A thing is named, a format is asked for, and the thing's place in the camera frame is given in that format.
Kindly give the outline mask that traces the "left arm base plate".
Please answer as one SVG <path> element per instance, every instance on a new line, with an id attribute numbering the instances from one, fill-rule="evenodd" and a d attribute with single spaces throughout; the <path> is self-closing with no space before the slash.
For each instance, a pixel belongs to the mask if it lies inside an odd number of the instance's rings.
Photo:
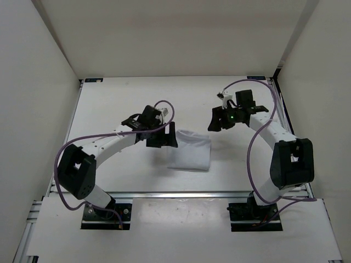
<path id="1" fill-rule="evenodd" d="M 114 210 L 121 218 L 121 224 L 117 215 L 113 212 L 101 211 L 85 205 L 81 221 L 83 230 L 130 230 L 132 217 L 132 203 L 116 203 Z"/>

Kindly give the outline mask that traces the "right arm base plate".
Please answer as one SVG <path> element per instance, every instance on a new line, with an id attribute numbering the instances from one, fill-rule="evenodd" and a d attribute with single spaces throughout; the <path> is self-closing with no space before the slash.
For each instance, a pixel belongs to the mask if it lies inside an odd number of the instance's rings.
<path id="1" fill-rule="evenodd" d="M 279 232 L 283 231 L 276 204 L 254 206 L 248 203 L 229 203 L 231 232 Z"/>

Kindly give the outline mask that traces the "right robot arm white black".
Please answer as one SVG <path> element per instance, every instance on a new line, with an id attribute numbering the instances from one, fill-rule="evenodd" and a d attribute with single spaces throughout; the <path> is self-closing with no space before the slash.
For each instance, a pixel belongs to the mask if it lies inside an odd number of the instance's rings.
<path id="1" fill-rule="evenodd" d="M 228 211 L 235 220 L 261 220 L 273 212 L 274 206 L 284 194 L 295 187 L 314 180 L 313 144 L 309 139 L 299 139 L 274 121 L 265 106 L 258 106 L 251 90 L 227 92 L 217 95 L 222 105 L 212 109 L 210 132 L 219 132 L 246 124 L 272 149 L 269 177 L 256 187 L 246 203 L 233 203 Z"/>

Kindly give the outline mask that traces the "white skirt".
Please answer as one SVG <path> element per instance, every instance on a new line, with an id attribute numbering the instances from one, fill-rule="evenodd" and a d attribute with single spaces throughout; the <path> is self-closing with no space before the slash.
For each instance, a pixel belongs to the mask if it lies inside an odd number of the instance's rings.
<path id="1" fill-rule="evenodd" d="M 178 147 L 167 148 L 167 168 L 188 171 L 209 171 L 211 139 L 194 131 L 179 129 L 175 133 Z"/>

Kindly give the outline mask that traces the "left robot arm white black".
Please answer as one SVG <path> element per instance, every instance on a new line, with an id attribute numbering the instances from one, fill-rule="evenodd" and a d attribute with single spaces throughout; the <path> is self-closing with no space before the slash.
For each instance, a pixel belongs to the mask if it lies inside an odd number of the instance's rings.
<path id="1" fill-rule="evenodd" d="M 72 194 L 82 205 L 87 205 L 102 219 L 120 217 L 116 201 L 95 182 L 98 167 L 123 149 L 145 141 L 147 147 L 177 147 L 175 123 L 167 119 L 174 115 L 174 108 L 145 106 L 142 113 L 135 113 L 121 122 L 110 133 L 85 136 L 91 142 L 77 146 L 77 139 L 67 142 L 58 152 L 54 165 L 56 189 L 67 209 L 62 190 Z"/>

